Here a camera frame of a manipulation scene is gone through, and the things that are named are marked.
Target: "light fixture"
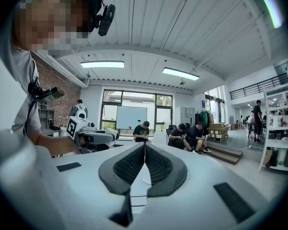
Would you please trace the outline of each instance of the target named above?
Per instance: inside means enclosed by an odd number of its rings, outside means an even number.
[[[123,61],[84,61],[80,63],[83,68],[124,68]]]
[[[282,25],[280,11],[273,0],[263,0],[267,6],[268,12],[273,22],[274,28],[278,28]]]
[[[191,79],[191,80],[194,80],[194,81],[199,79],[199,76],[196,76],[196,75],[184,72],[184,71],[179,71],[179,70],[167,68],[167,67],[165,67],[163,69],[162,73],[174,75],[174,76],[177,76],[177,77],[182,77],[182,78],[185,78],[185,79]]]

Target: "gray floor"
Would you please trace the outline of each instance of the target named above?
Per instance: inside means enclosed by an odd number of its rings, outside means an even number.
[[[228,149],[243,152],[236,165],[217,160],[247,180],[256,187],[267,200],[272,200],[288,186],[288,172],[262,168],[258,171],[263,155],[264,140],[261,144],[247,139],[245,130],[230,130],[226,141],[208,140],[208,145],[214,144]]]

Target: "white shelving unit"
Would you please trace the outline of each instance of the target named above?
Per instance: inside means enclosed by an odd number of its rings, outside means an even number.
[[[278,110],[283,110],[283,109],[288,108],[288,105],[278,106],[278,107],[269,107],[268,106],[268,99],[274,99],[275,97],[281,97],[284,99],[286,98],[286,96],[288,94],[288,83],[274,87],[272,89],[265,90],[264,94],[265,94],[265,101],[266,101],[267,117],[269,116],[270,112],[272,112],[272,111],[278,111]],[[259,170],[261,170],[262,167],[265,167],[263,165],[263,163],[265,160],[265,155],[266,155],[266,151],[267,151],[268,147],[276,148],[279,151],[288,150],[288,141],[268,138],[269,131],[271,131],[271,130],[288,130],[288,126],[273,127],[273,126],[269,125],[269,121],[267,120],[266,140],[265,140],[265,144],[264,144],[262,159],[261,159],[261,162],[259,165]],[[278,164],[277,166],[270,166],[269,168],[275,169],[275,170],[281,170],[281,171],[288,171],[288,167],[285,167],[283,164]]]

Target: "wooden step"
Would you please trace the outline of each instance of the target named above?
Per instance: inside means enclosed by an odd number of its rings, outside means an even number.
[[[209,149],[211,149],[212,151],[217,151],[217,152],[222,152],[225,153],[227,155],[231,155],[233,157],[241,157],[242,152],[241,151],[237,151],[237,150],[233,150],[233,149],[227,149],[227,148],[220,148],[220,147],[211,147],[209,146]]]
[[[235,165],[241,158],[241,156],[236,157],[227,153],[219,152],[217,150],[213,150],[212,152],[205,152],[205,154],[233,165]]]

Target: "black hair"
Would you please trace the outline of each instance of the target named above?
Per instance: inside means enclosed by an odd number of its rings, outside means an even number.
[[[204,126],[203,122],[201,122],[201,121],[198,121],[198,122],[197,122],[197,125],[202,125],[202,126]]]
[[[144,121],[144,122],[143,122],[143,125],[144,125],[145,127],[149,127],[150,123],[149,123],[148,121]]]
[[[184,124],[180,124],[180,125],[178,125],[178,128],[181,128],[182,130],[184,130],[186,128],[186,126]]]

